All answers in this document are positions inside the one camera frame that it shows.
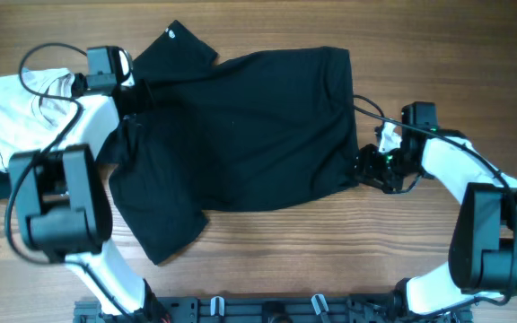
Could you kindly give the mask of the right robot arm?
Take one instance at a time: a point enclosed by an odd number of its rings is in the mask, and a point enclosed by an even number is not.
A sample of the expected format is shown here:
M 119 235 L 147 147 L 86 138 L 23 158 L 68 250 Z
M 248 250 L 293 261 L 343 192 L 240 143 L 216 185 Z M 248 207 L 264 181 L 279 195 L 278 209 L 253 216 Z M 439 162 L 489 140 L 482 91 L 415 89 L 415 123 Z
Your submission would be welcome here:
M 438 319 L 477 302 L 502 306 L 517 296 L 517 179 L 484 159 L 456 130 L 404 128 L 390 144 L 360 151 L 357 169 L 364 184 L 399 194 L 409 175 L 437 179 L 460 212 L 447 261 L 399 281 L 381 307 L 388 319 Z

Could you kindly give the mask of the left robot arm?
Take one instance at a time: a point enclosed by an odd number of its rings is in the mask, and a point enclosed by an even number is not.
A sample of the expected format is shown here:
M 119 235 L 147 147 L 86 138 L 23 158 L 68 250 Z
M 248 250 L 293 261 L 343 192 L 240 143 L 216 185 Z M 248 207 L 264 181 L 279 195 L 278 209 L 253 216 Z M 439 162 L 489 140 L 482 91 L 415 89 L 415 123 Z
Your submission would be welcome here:
M 14 242 L 15 214 L 24 245 L 45 255 L 43 266 L 62 265 L 78 276 L 99 301 L 106 322 L 159 322 L 165 308 L 111 239 L 112 213 L 88 145 L 57 145 L 83 114 L 73 97 L 73 117 L 44 149 L 17 153 L 10 162 L 12 191 L 4 214 L 8 244 L 36 264 Z

